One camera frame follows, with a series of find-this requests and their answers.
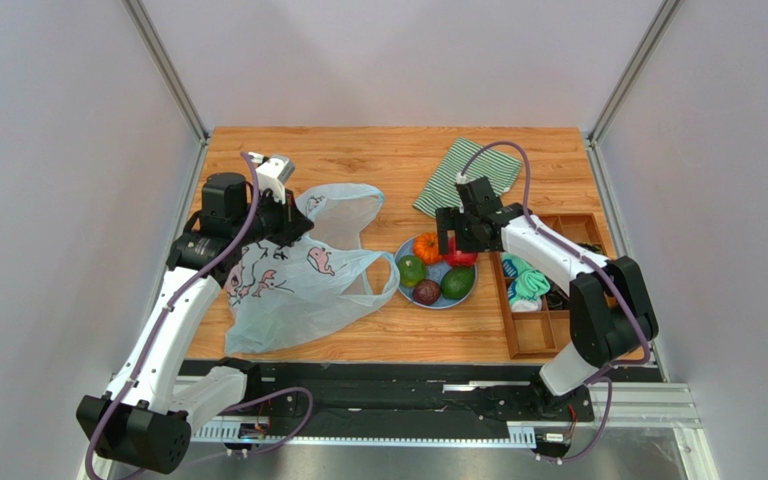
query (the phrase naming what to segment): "green lime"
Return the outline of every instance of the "green lime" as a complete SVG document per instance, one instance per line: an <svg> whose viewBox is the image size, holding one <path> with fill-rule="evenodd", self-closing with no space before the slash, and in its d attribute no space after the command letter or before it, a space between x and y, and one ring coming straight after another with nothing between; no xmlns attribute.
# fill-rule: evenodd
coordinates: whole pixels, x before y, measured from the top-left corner
<svg viewBox="0 0 768 480"><path fill-rule="evenodd" d="M416 255L405 255L399 259L399 282L403 287L414 288L425 280L425 264Z"/></svg>
<svg viewBox="0 0 768 480"><path fill-rule="evenodd" d="M461 300L466 297L473 284L476 283L476 272L473 267L456 267L446 272L440 282L443 298Z"/></svg>

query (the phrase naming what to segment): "plate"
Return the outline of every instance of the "plate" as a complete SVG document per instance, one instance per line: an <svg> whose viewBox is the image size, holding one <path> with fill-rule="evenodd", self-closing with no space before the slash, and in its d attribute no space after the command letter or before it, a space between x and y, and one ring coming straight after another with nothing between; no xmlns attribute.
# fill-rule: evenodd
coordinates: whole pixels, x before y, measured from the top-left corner
<svg viewBox="0 0 768 480"><path fill-rule="evenodd" d="M414 242L416 241L417 237L414 237L407 242L403 243L401 247L399 247L399 250L396 251L396 263L399 263L399 259L404 257L405 255L413 255L414 254ZM440 284L440 281L443 280L443 276L446 275L446 272L449 270L452 270L452 267L450 267L446 262L438 262L434 265L426 265L426 275L425 278L429 280L434 280L437 282L437 284ZM421 303L417 303L414 301L413 297L411 297L411 294L414 293L413 288L408 288L403 286L401 283L399 284L399 291L402 292L402 295L405 296L411 303L418 307L423 308L430 308L432 310L443 310L445 308L452 308L455 305L458 305L459 303L463 302L467 299L470 295L473 294L473 290L476 289L476 284L479 283L479 269L476 268L475 265L473 265L473 274L476 277L476 281L473 282L473 288L470 289L470 292L467 293L467 295L464 296L464 298L460 300L450 300L448 298L443 298L441 295L440 298L437 299L436 302L432 303L431 305L423 305Z"/></svg>

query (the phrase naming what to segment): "white wall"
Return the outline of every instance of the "white wall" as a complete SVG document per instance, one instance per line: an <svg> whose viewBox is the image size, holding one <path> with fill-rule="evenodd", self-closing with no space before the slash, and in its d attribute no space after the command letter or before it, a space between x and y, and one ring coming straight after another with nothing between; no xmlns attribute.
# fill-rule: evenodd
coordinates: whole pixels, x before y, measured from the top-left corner
<svg viewBox="0 0 768 480"><path fill-rule="evenodd" d="M721 477L768 478L768 2L685 2L602 152Z"/></svg>
<svg viewBox="0 0 768 480"><path fill-rule="evenodd" d="M195 156L120 1L0 1L0 479L75 478Z"/></svg>
<svg viewBox="0 0 768 480"><path fill-rule="evenodd" d="M593 127L660 0L146 0L208 128Z"/></svg>

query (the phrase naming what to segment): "wooden table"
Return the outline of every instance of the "wooden table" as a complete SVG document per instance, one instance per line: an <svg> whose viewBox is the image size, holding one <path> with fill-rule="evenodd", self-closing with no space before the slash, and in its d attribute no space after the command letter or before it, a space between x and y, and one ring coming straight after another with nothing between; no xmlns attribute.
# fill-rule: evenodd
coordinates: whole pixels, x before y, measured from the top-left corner
<svg viewBox="0 0 768 480"><path fill-rule="evenodd" d="M248 176L239 158L243 150L292 159L296 171L288 187L296 194L325 183L374 185L387 198L361 241L364 248L395 252L406 239L436 229L433 218L411 205L459 136L480 144L505 139L522 145L532 164L529 207L538 214L594 213L608 254L614 256L582 137L574 128L217 128L200 185L213 173L238 171ZM521 201L523 185L521 173L503 202ZM199 186L193 211L200 208L200 200ZM397 292L380 311L333 335L267 354L237 356L292 361L515 362L508 355L487 255L480 256L478 268L476 290L456 308L422 309ZM380 291L387 275L385 267L374 265L369 271L373 288ZM232 325L222 294L201 323L188 356L223 357L224 335Z"/></svg>

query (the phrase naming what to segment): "red tomato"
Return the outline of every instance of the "red tomato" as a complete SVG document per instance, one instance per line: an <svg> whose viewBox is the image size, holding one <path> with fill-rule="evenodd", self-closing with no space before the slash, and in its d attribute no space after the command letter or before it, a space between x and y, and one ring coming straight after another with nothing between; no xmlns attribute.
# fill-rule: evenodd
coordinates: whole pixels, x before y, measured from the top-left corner
<svg viewBox="0 0 768 480"><path fill-rule="evenodd" d="M450 267L472 267L476 264L478 258L478 253L464 253L460 250L455 250L455 237L449 237L449 253L443 256L443 260Z"/></svg>

